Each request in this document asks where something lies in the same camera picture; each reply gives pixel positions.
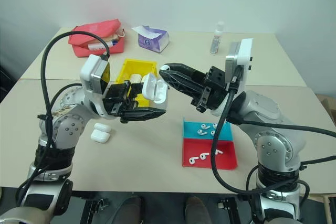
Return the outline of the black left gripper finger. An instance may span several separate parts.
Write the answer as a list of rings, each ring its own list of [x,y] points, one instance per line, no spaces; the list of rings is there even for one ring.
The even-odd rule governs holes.
[[[138,94],[142,93],[142,89],[143,89],[143,82],[139,82],[139,83],[132,83],[131,84],[131,91],[130,91],[130,96],[137,96]]]
[[[147,121],[158,118],[166,113],[165,109],[152,107],[139,107],[132,110],[124,110],[121,115],[121,123],[134,121]]]

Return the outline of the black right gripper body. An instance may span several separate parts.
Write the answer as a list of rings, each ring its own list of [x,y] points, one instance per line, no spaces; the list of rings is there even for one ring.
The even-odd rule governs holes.
[[[207,73],[195,71],[192,81],[201,86],[201,91],[197,91],[193,96],[191,105],[201,113],[207,109],[217,109],[228,94],[225,90],[225,72],[217,67],[211,66]]]

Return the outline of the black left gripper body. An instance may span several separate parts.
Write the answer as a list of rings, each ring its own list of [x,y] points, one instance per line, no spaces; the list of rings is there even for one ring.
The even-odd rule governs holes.
[[[108,115],[120,118],[124,110],[137,108],[139,103],[137,96],[130,96],[131,82],[124,81],[121,84],[112,84],[103,98],[103,105]]]

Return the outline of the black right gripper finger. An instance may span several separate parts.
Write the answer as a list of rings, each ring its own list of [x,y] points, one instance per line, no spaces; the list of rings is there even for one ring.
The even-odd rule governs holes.
[[[164,79],[168,74],[177,73],[191,80],[204,80],[205,73],[202,73],[194,68],[191,68],[182,63],[166,63],[160,68],[160,76]]]
[[[159,71],[159,74],[170,87],[192,98],[199,98],[205,88],[178,71]]]

